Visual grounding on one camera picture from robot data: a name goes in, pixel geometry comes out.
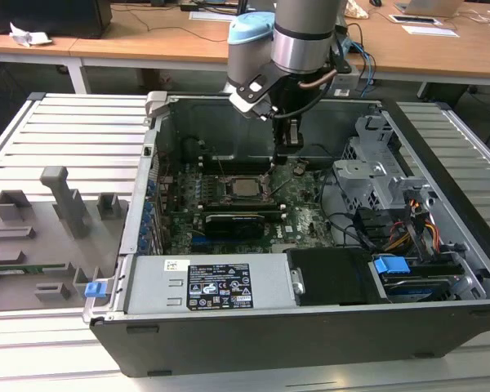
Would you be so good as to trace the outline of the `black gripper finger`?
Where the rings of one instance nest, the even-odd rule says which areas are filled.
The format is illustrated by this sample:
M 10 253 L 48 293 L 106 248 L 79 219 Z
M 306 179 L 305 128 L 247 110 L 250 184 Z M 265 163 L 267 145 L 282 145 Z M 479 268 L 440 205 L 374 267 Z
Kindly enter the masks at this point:
M 290 121 L 288 119 L 273 120 L 273 164 L 284 165 L 290 154 L 290 145 L 287 143 L 287 132 L 290 131 Z

